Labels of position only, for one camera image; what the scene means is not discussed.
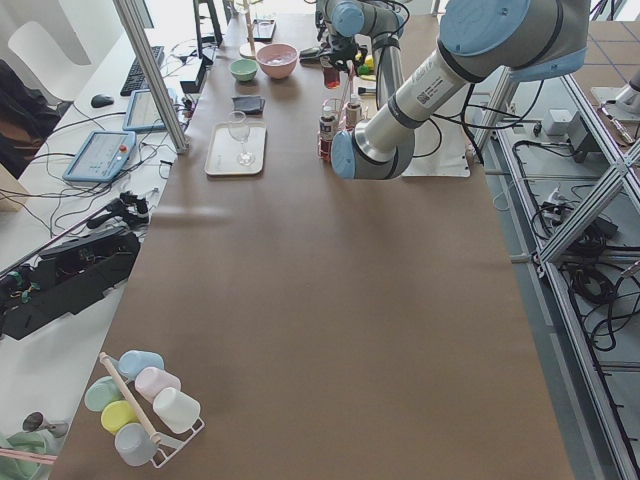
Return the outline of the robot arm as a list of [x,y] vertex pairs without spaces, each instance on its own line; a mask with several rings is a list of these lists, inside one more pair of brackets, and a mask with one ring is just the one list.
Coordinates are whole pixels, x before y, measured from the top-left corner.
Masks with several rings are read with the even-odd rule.
[[415,131],[467,84],[500,67],[516,82],[577,71],[587,51],[587,1],[451,1],[434,51],[409,78],[402,75],[399,20],[364,1],[329,1],[330,30],[367,35],[386,75],[383,106],[333,140],[331,165],[344,179],[386,180],[411,163]]
[[376,77],[376,106],[382,107],[403,84],[399,39],[409,19],[395,1],[318,1],[315,21],[319,61],[332,73],[356,69],[358,35],[370,39]]

